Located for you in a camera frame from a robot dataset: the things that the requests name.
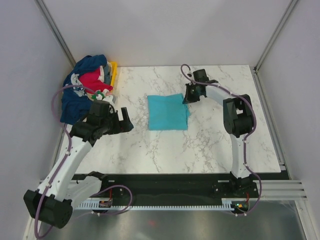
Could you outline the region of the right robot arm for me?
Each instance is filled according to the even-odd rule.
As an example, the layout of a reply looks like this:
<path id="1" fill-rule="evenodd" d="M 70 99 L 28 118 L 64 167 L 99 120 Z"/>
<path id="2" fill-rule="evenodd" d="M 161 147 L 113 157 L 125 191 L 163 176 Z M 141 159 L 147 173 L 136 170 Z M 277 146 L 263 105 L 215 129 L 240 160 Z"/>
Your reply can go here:
<path id="1" fill-rule="evenodd" d="M 210 98 L 220 104 L 223 110 L 223 126 L 231 139 L 232 167 L 229 191 L 235 197 L 242 196 L 253 182 L 253 171 L 249 169 L 247 148 L 249 137 L 257 127 L 251 98 L 247 94 L 239 95 L 220 85 L 217 80 L 210 80 L 205 69 L 182 75 L 190 81 L 187 83 L 184 104 L 200 101 L 201 96 Z"/>

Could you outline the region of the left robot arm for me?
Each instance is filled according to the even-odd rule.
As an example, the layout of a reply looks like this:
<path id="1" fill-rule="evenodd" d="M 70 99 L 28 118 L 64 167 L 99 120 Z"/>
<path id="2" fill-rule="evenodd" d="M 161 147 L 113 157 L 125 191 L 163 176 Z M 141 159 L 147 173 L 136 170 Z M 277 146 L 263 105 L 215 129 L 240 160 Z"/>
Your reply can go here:
<path id="1" fill-rule="evenodd" d="M 110 185 L 105 175 L 90 172 L 79 185 L 69 188 L 76 170 L 96 141 L 104 135 L 130 132 L 131 123 L 126 107 L 121 109 L 119 119 L 114 106 L 103 100 L 93 101 L 89 112 L 67 132 L 68 146 L 54 167 L 36 190 L 27 190 L 24 203 L 32 218 L 58 229 L 70 220 L 74 208 L 90 196 L 106 196 Z"/>

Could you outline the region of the teal t-shirt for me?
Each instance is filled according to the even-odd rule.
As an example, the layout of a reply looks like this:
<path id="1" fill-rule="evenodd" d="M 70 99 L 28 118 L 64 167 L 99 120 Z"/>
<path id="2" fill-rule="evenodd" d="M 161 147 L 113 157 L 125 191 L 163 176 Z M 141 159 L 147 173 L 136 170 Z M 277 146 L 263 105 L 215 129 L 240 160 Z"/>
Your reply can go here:
<path id="1" fill-rule="evenodd" d="M 189 109 L 182 93 L 161 96 L 148 95 L 148 129 L 150 131 L 186 131 Z"/>

